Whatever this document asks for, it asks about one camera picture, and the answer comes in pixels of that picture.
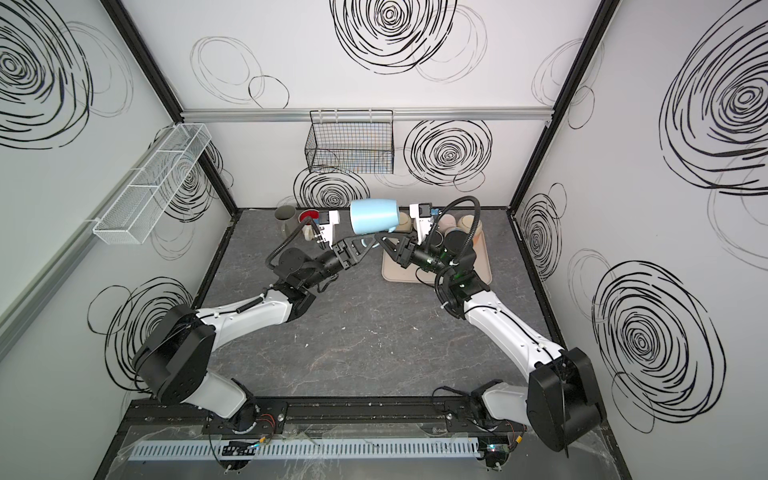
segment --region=white wire basket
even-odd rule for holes
[[[94,227],[110,245],[143,243],[210,143],[204,124],[176,124]]]

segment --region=metal rail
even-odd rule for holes
[[[405,107],[387,108],[230,108],[200,109],[181,112],[190,123],[305,121],[311,111],[322,111],[328,121],[422,121],[422,120],[541,120],[552,119],[551,107]]]

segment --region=robotic arm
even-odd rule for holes
[[[475,204],[470,232],[455,230],[439,247],[434,246],[437,222],[463,201]],[[278,281],[261,295],[230,305],[199,310],[175,306],[137,352],[134,369],[160,403],[191,403],[228,419],[236,432],[249,432],[259,407],[244,386],[207,368],[210,354],[239,336],[301,317],[316,298],[311,288],[323,292],[339,272],[357,265],[380,245],[403,268],[414,263],[435,273],[435,294],[442,308],[488,335],[528,380],[527,388],[497,381],[473,392],[482,396],[482,415],[491,421],[530,425],[551,449],[566,448],[605,418],[589,358],[579,349],[566,352],[537,333],[479,279],[473,269],[472,237],[480,217],[474,197],[452,202],[436,219],[433,213],[430,204],[412,205],[415,232],[343,238],[317,258],[287,248],[301,228],[312,222],[306,218],[266,259]],[[333,225],[321,231],[315,226],[315,232],[321,245],[331,245]],[[274,264],[278,255],[279,262]]]

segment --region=gray floor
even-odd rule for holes
[[[549,337],[505,212],[483,210],[491,288],[529,325]],[[352,235],[342,212],[337,237]],[[264,257],[280,244],[273,211],[248,210],[205,299],[224,305],[276,279]],[[319,248],[301,237],[294,246]],[[382,278],[382,251],[342,272],[298,320],[272,326],[218,349],[210,366],[257,396],[428,395],[441,385],[472,390],[491,380],[525,385],[521,373],[479,329],[439,308],[432,289]]]

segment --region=beige tray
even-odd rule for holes
[[[475,259],[475,272],[478,273],[480,280],[490,283],[493,280],[491,275],[491,264],[488,261],[488,249],[485,246],[485,232],[480,232],[478,241],[475,244],[475,253],[477,258]],[[389,258],[389,255],[384,254],[384,260],[382,261],[382,276],[384,280],[389,282],[405,282],[405,283],[418,283],[416,279],[416,265],[410,265],[408,268],[402,268],[395,263],[394,260]],[[430,272],[419,272],[419,278],[423,282],[432,283],[435,281],[435,274]]]

